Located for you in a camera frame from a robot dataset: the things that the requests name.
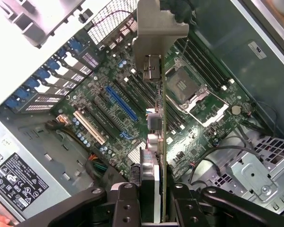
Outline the green motherboard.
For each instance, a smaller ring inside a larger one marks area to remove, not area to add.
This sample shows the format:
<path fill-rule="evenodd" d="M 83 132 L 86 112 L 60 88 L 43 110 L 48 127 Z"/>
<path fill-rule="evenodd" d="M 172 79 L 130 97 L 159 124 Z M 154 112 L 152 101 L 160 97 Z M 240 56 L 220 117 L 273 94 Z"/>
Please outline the green motherboard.
<path fill-rule="evenodd" d="M 255 103 L 196 35 L 176 41 L 168 51 L 166 72 L 180 67 L 186 67 L 188 73 L 200 81 L 201 87 L 205 88 L 200 90 L 201 93 L 212 92 L 230 107 L 220 121 L 204 128 L 180 108 L 166 89 L 167 171 L 171 170 L 178 179 L 189 168 L 195 168 L 202 161 L 209 161 L 211 155 L 227 149 L 238 155 L 243 151 L 251 152 L 262 160 L 255 151 L 253 140 L 239 134 L 242 143 L 235 145 L 231 132 L 239 130 L 240 126 L 264 134 L 270 134 L 270 130 L 249 122 L 250 117 L 258 117 Z M 138 122 L 134 122 L 109 95 L 106 86 L 130 106 L 138 116 Z M 92 177 L 101 177 L 113 167 L 124 178 L 129 178 L 130 166 L 134 163 L 128 154 L 142 141 L 146 143 L 146 113 L 154 107 L 155 93 L 155 85 L 144 84 L 142 74 L 135 70 L 132 48 L 128 40 L 123 40 L 115 50 L 107 51 L 101 66 L 58 105 L 56 113 L 61 131 L 86 151 L 84 168 Z M 231 113 L 233 105 L 241 106 L 240 115 Z M 106 138 L 104 145 L 100 145 L 77 120 L 73 115 L 75 111 L 80 111 Z"/>

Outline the metal socket cover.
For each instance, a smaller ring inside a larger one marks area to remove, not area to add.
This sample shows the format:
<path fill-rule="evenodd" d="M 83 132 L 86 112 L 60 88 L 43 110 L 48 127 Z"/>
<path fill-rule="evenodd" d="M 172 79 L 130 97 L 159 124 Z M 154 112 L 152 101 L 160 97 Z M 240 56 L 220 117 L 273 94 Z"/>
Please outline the metal socket cover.
<path fill-rule="evenodd" d="M 195 94 L 192 98 L 180 105 L 180 108 L 190 115 L 197 123 L 207 128 L 213 123 L 220 121 L 230 104 L 212 92 Z"/>

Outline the white expansion slot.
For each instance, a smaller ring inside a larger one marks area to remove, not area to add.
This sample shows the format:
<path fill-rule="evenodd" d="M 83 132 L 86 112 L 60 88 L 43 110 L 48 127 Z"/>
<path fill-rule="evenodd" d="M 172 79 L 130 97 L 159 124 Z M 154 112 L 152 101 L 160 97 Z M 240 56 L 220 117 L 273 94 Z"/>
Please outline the white expansion slot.
<path fill-rule="evenodd" d="M 101 135 L 101 133 L 84 117 L 80 111 L 75 111 L 73 115 L 100 145 L 104 145 L 106 143 L 106 138 Z"/>

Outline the grey power supply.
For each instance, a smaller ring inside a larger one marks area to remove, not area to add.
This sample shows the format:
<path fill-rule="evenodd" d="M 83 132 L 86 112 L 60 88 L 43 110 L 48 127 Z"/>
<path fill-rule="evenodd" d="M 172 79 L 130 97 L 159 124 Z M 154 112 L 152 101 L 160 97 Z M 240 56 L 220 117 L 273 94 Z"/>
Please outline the grey power supply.
<path fill-rule="evenodd" d="M 0 214 L 15 224 L 93 185 L 86 151 L 47 120 L 0 118 Z"/>

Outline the blue expansion slot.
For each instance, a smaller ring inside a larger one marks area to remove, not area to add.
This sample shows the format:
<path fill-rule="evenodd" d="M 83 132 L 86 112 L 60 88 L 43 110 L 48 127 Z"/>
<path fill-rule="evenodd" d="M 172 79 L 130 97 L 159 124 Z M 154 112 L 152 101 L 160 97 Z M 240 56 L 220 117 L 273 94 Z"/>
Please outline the blue expansion slot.
<path fill-rule="evenodd" d="M 119 104 L 119 106 L 128 114 L 128 116 L 134 122 L 138 122 L 139 118 L 136 115 L 136 113 L 130 108 L 130 106 L 110 86 L 106 86 L 106 91 Z"/>

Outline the open black PC case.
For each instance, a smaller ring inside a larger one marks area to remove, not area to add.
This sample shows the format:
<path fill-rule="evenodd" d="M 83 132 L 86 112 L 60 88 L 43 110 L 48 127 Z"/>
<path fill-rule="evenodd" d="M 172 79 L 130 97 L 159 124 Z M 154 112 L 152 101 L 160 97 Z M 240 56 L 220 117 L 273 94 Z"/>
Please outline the open black PC case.
<path fill-rule="evenodd" d="M 129 41 L 134 68 L 141 73 L 133 49 L 138 1 L 0 0 L 0 118 L 45 116 L 47 129 L 61 130 L 58 105 L 123 40 Z M 284 0 L 160 0 L 160 6 L 177 23 L 188 25 L 182 38 L 196 35 L 255 103 L 258 117 L 248 121 L 271 132 L 240 126 L 231 132 L 234 144 L 242 143 L 239 134 L 253 141 L 284 140 Z M 220 175 L 212 157 L 202 162 Z M 166 220 L 153 224 L 141 219 L 142 227 L 179 227 L 171 187 L 183 183 L 195 192 L 209 187 L 193 179 L 199 165 L 178 179 L 167 171 Z M 140 164 L 130 166 L 129 178 L 113 167 L 101 177 L 89 176 L 91 187 L 106 192 L 117 190 L 120 183 L 135 184 L 140 204 Z"/>

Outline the metal disk bay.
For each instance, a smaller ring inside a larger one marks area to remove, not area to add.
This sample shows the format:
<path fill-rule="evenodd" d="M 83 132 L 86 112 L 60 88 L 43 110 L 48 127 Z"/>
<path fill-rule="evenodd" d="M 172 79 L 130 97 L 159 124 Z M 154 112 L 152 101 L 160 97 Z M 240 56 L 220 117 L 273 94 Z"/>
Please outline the metal disk bay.
<path fill-rule="evenodd" d="M 234 150 L 222 150 L 211 158 L 221 174 L 217 175 L 215 168 L 202 162 L 193 179 L 281 214 L 284 212 L 284 140 L 264 137 L 253 142 L 262 160 L 245 151 L 238 155 Z"/>

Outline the silver chipset heatsink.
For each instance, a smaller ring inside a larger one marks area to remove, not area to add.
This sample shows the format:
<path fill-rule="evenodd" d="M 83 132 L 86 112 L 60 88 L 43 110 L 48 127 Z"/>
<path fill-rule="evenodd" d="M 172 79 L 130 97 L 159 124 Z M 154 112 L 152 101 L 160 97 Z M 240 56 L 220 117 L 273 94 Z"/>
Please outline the silver chipset heatsink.
<path fill-rule="evenodd" d="M 128 158 L 135 164 L 140 163 L 140 149 L 144 149 L 146 147 L 146 143 L 142 141 L 138 144 L 129 154 Z"/>

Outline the CPU socket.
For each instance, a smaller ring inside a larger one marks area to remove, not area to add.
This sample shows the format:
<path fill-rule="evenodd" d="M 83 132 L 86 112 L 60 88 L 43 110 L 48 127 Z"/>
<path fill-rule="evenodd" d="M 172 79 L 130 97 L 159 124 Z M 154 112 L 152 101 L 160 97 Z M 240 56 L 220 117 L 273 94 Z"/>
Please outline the CPU socket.
<path fill-rule="evenodd" d="M 201 93 L 202 84 L 197 79 L 194 79 L 190 73 L 188 73 L 186 67 L 180 67 L 179 69 L 173 68 L 166 74 L 168 95 L 179 105 L 182 105 L 190 101 L 195 96 L 209 95 L 208 92 Z"/>

